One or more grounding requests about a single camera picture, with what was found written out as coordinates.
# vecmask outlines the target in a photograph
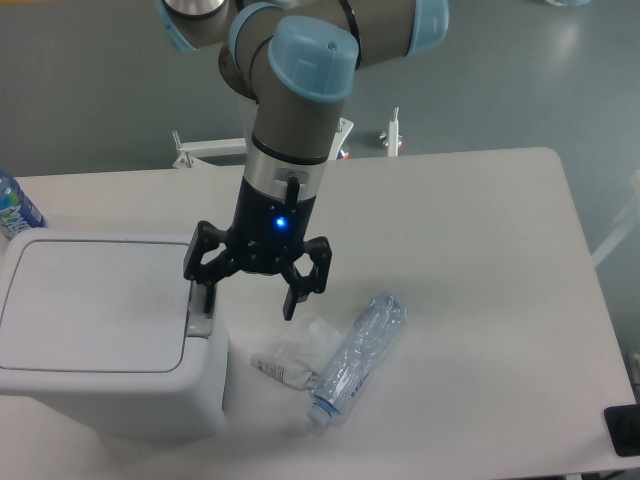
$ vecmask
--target blue led light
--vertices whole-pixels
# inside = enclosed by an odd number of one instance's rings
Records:
[[[287,219],[284,217],[276,218],[276,227],[278,227],[280,230],[287,228]]]

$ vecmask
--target light blue joint cap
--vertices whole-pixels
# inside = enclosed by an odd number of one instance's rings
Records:
[[[162,0],[156,0],[156,8],[158,9],[158,13],[160,14],[160,19],[162,20],[162,24],[164,28],[167,29],[167,34],[169,35],[169,39],[171,39],[171,43],[179,52],[197,52],[198,49],[191,45],[187,40],[182,36],[178,27],[175,26],[169,13],[167,13],[167,9],[165,8]]]
[[[353,88],[358,42],[335,25],[315,18],[283,18],[269,43],[269,64],[298,95],[316,102],[345,99]]]
[[[438,45],[449,27],[448,0],[416,0],[409,55]]]
[[[273,3],[254,3],[240,10],[236,18],[231,22],[231,27],[229,28],[229,51],[231,52],[231,58],[233,58],[233,63],[235,63],[238,71],[240,71],[240,67],[238,67],[238,62],[236,60],[236,44],[238,43],[238,35],[240,35],[240,30],[242,30],[242,27],[244,27],[245,22],[249,20],[251,15],[263,8],[280,8],[282,10],[281,7],[274,5]]]

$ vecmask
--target white bracket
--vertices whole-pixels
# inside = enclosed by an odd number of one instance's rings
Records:
[[[640,170],[631,176],[635,195],[615,216],[604,240],[591,254],[597,267],[640,224]]]
[[[347,136],[353,130],[354,123],[341,118],[333,143],[329,152],[329,160],[336,160]],[[200,158],[221,157],[225,155],[242,155],[247,153],[247,142],[244,138],[231,138],[226,140],[209,140],[205,142],[182,143],[177,131],[173,131],[173,141],[176,144],[178,158],[173,162],[173,168],[213,167],[203,162]]]

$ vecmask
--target black object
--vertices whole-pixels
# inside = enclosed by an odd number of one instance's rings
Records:
[[[239,270],[279,273],[289,285],[283,315],[291,320],[298,303],[310,293],[324,292],[332,255],[325,237],[304,241],[315,198],[298,201],[299,192],[300,181],[293,175],[287,179],[284,202],[260,193],[243,178],[229,230],[219,230],[206,221],[198,223],[184,259],[184,277],[211,288]],[[202,264],[204,255],[220,244],[227,248]],[[304,254],[313,262],[307,276],[295,266]]]
[[[618,456],[640,455],[640,405],[609,407],[604,418]]]

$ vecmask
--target bottle cap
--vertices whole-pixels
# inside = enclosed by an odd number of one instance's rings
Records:
[[[321,427],[326,427],[329,424],[329,420],[331,420],[331,415],[315,403],[309,409],[307,416]]]

